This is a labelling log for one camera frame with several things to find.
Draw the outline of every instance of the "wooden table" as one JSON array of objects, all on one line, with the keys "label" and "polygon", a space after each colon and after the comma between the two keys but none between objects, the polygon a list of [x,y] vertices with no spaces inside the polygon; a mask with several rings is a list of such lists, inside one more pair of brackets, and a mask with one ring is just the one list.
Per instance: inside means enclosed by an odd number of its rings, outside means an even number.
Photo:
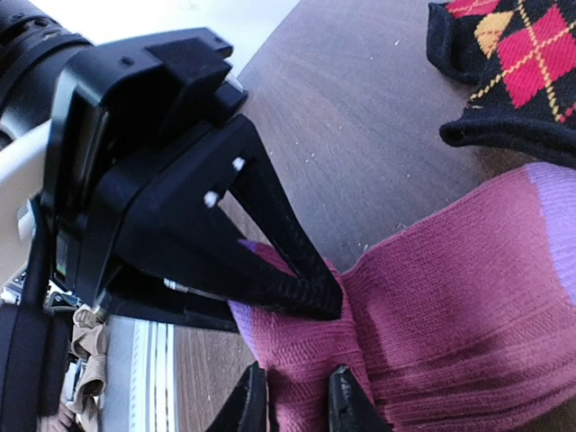
[{"label": "wooden table", "polygon": [[[239,78],[250,92],[244,113],[302,226],[340,270],[367,246],[528,161],[439,138],[472,89],[428,63],[427,4],[301,0]],[[176,340],[180,430],[203,431],[252,355],[234,335],[179,329]]]}]

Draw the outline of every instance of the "beige cloth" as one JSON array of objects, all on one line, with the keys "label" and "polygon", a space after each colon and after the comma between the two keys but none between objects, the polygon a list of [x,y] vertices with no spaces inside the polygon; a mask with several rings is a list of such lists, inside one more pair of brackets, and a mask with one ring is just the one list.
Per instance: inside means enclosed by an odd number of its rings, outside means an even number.
[{"label": "beige cloth", "polygon": [[66,405],[60,403],[58,414],[52,417],[43,417],[39,421],[39,432],[68,432],[68,428],[72,426],[72,422],[76,418],[76,414]]},{"label": "beige cloth", "polygon": [[96,398],[106,388],[106,351],[108,337],[104,325],[86,305],[74,314],[72,353],[86,362],[84,374],[76,386],[76,394],[67,408],[80,417],[86,432],[98,432]]}]

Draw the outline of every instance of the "sock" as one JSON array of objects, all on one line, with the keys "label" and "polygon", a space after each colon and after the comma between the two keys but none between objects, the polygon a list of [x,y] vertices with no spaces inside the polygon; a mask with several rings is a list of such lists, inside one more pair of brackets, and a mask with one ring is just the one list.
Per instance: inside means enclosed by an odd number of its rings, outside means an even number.
[{"label": "sock", "polygon": [[515,149],[576,167],[576,3],[513,3],[478,90],[440,135],[452,146]]},{"label": "sock", "polygon": [[576,171],[532,164],[369,249],[342,319],[232,303],[281,430],[328,430],[339,364],[396,431],[510,430],[576,396],[575,220]]},{"label": "sock", "polygon": [[446,76],[477,85],[513,15],[512,0],[455,0],[428,7],[428,60]]}]

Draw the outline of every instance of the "purple sock cuff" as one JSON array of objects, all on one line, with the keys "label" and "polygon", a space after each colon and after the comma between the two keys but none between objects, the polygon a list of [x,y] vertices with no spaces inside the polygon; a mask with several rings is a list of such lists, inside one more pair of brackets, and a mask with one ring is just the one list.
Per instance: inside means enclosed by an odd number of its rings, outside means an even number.
[{"label": "purple sock cuff", "polygon": [[540,193],[556,273],[576,305],[576,170],[546,163],[526,169]]},{"label": "purple sock cuff", "polygon": [[[255,241],[241,240],[240,243],[246,248],[250,249],[252,252],[256,253],[258,244]],[[234,319],[238,324],[238,330],[240,331],[240,334],[246,341],[250,350],[252,350],[254,357],[257,358],[258,354],[256,351],[256,343],[254,341],[254,321],[252,319],[252,307],[243,303],[238,303],[236,301],[229,301],[228,305],[230,306],[232,315],[234,315]]]}]

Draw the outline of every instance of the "black sock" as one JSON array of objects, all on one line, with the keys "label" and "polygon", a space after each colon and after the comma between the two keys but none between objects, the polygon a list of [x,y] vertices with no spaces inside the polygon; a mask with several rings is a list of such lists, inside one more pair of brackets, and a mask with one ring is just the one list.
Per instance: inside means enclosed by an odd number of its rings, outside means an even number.
[{"label": "black sock", "polygon": [[514,2],[456,0],[428,7],[428,60],[446,76],[477,85]]},{"label": "black sock", "polygon": [[576,167],[576,2],[514,0],[513,6],[478,90],[440,135],[457,147],[516,149]]}]

